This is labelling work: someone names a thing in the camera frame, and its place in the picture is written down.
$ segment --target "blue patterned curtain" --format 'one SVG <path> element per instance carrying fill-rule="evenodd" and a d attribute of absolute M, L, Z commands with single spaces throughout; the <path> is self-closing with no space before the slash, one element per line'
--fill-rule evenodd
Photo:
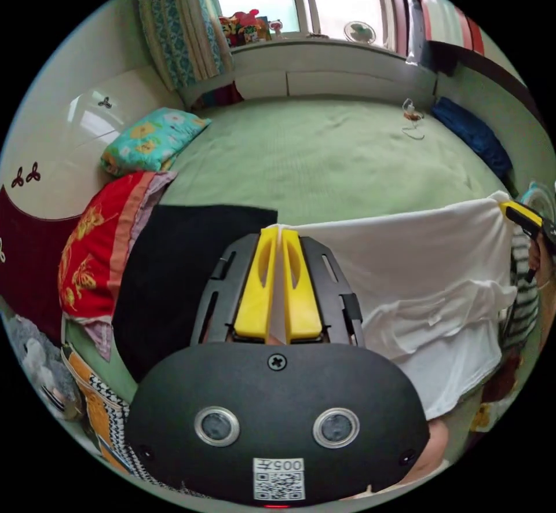
<path fill-rule="evenodd" d="M 139 11 L 152 58 L 169 90 L 233 69 L 211 0 L 139 0 Z"/>

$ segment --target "black and white checkered fabric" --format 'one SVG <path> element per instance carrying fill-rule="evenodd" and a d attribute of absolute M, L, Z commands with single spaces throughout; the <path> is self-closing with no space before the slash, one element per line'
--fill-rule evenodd
<path fill-rule="evenodd" d="M 118 397 L 100 378 L 94 374 L 91 374 L 89 383 L 100 395 L 112 403 L 112 406 L 108 405 L 106 402 L 104 403 L 104 409 L 106 410 L 109 419 L 109 434 L 112 444 L 111 450 L 127 467 L 131 475 L 139 478 L 140 480 L 144 480 L 145 482 L 150 482 L 151 484 L 160 486 L 161 488 L 166 488 L 167 490 L 180 492 L 187 496 L 204 497 L 209 499 L 208 496 L 189 490 L 185 486 L 181 486 L 180 488 L 171 488 L 170 486 L 167 486 L 152 477 L 143 466 L 137 455 L 133 452 L 131 447 L 129 447 L 125 442 L 125 423 L 129 415 L 129 404 Z"/>
<path fill-rule="evenodd" d="M 500 346 L 503 351 L 523 346 L 537 324 L 539 316 L 539 292 L 536 281 L 530 283 L 525 277 L 529 271 L 529 246 L 531 241 L 516 226 L 511 245 L 511 269 L 517 297 L 512 310 L 500 315 Z"/>

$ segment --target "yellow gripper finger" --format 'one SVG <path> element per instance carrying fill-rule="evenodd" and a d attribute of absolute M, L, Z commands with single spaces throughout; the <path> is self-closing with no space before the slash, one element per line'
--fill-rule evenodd
<path fill-rule="evenodd" d="M 283 230 L 281 247 L 284 258 L 286 343 L 316 339 L 323 327 L 297 231 Z"/>
<path fill-rule="evenodd" d="M 234 323 L 240 338 L 268 341 L 277 245 L 278 227 L 262 229 Z"/>
<path fill-rule="evenodd" d="M 541 227 L 543 224 L 543 218 L 539 214 L 537 214 L 533 210 L 530 210 L 527 206 L 523 206 L 519 202 L 515 202 L 514 200 L 510 200 L 509 202 L 503 202 L 499 204 L 499 207 L 500 210 L 502 211 L 502 214 L 504 214 L 506 218 L 514 222 L 516 222 L 515 220 L 517 219 L 516 218 L 517 215 L 518 217 L 521 216 L 522 218 L 528 220 L 529 222 L 532 222 L 534 225 L 538 227 Z"/>

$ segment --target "red pillowcase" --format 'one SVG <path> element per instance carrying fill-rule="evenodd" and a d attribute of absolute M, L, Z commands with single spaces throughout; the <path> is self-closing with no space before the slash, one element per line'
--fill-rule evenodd
<path fill-rule="evenodd" d="M 106 360 L 127 257 L 174 177 L 174 172 L 137 172 L 103 187 L 62 252 L 58 292 L 64 316 L 85 328 Z"/>

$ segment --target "blue cloth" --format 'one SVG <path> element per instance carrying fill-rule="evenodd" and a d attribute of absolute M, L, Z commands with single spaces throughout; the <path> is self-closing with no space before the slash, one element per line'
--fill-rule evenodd
<path fill-rule="evenodd" d="M 441 97 L 432 107 L 433 117 L 467 144 L 502 179 L 512 168 L 510 157 L 492 129 L 468 110 Z"/>

